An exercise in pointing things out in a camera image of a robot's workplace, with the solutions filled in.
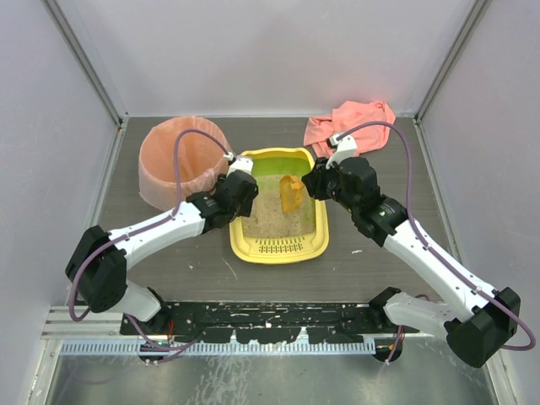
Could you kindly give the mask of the orange litter scoop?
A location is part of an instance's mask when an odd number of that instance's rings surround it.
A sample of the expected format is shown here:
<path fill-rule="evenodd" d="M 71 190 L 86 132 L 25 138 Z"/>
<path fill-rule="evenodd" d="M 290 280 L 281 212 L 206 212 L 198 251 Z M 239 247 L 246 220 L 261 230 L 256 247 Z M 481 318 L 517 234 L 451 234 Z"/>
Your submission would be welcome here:
<path fill-rule="evenodd" d="M 285 175 L 279 181 L 279 193 L 284 213 L 292 213 L 300 208 L 304 201 L 302 190 L 305 185 L 295 175 Z"/>

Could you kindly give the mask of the yellow green litter box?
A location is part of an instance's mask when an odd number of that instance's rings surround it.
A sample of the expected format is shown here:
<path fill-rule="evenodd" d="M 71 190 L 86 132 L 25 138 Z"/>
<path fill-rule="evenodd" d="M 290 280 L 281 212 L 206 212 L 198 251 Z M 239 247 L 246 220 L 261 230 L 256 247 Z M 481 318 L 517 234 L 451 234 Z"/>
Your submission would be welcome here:
<path fill-rule="evenodd" d="M 264 148 L 245 151 L 243 155 L 253 160 L 251 175 L 298 176 L 309 173 L 314 165 L 312 155 L 304 148 Z M 241 219 L 229 225 L 230 244 L 233 252 L 243 261 L 261 264 L 287 264 L 320 256 L 329 242 L 326 204 L 313 199 L 316 230 L 313 233 L 275 239 L 245 237 Z"/>

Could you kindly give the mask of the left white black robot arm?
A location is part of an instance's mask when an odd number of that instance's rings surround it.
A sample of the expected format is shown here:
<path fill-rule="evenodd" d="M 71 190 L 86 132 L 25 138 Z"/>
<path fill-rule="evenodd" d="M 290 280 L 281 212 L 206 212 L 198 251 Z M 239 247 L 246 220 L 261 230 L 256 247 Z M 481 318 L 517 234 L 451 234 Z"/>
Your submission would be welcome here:
<path fill-rule="evenodd" d="M 124 229 L 105 232 L 99 225 L 84 231 L 65 273 L 72 283 L 69 299 L 82 297 L 93 313 L 117 311 L 160 330 L 170 310 L 151 288 L 132 283 L 127 273 L 143 259 L 175 244 L 222 229 L 247 217 L 258 194 L 256 180 L 237 170 L 220 175 L 213 192 L 197 192 L 165 213 Z"/>

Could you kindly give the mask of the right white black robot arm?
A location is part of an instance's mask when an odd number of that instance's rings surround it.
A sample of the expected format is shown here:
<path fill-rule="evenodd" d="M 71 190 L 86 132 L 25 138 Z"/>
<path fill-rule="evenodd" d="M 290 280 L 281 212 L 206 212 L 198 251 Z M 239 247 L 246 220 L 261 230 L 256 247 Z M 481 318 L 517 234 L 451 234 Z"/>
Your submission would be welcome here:
<path fill-rule="evenodd" d="M 346 158 L 337 164 L 319 158 L 302 181 L 311 197 L 344 207 L 363 236 L 408 264 L 442 299 L 437 304 L 388 288 L 370 302 L 375 321 L 444 339 L 460 360 L 475 368 L 516 334 L 519 295 L 484 282 L 442 249 L 399 201 L 381 193 L 367 159 Z"/>

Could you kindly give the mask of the cat litter sand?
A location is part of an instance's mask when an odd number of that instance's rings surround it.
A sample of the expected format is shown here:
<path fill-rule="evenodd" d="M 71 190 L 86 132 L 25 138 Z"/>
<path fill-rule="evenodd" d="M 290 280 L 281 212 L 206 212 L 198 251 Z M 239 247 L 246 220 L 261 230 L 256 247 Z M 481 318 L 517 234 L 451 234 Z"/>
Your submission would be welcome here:
<path fill-rule="evenodd" d="M 301 206 L 290 213 L 283 211 L 279 192 L 281 178 L 281 175 L 263 175 L 256 179 L 259 193 L 253 201 L 251 216 L 241 219 L 245 237 L 288 238 L 307 235 L 316 230 L 313 199 L 304 187 L 301 189 Z"/>

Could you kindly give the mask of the bin with pink liner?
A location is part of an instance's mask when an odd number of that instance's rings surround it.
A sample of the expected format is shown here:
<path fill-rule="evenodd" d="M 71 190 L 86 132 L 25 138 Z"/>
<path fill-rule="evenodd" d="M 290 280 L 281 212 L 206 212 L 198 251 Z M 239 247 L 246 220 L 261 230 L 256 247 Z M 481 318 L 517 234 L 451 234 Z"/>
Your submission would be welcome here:
<path fill-rule="evenodd" d="M 224 153 L 231 150 L 221 129 L 206 118 L 180 116 L 161 122 L 139 150 L 140 197 L 167 211 L 178 197 L 211 190 L 218 175 L 227 172 Z"/>

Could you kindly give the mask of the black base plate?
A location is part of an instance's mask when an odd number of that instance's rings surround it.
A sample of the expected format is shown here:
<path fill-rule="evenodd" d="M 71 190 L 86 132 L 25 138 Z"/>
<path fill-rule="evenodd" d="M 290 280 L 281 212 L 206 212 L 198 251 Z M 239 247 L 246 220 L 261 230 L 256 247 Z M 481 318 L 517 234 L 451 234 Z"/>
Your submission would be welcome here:
<path fill-rule="evenodd" d="M 307 334 L 308 343 L 362 343 L 366 335 L 397 332 L 397 326 L 376 317 L 368 305 L 356 303 L 169 302 L 168 317 L 157 332 L 179 343 L 292 343 Z"/>

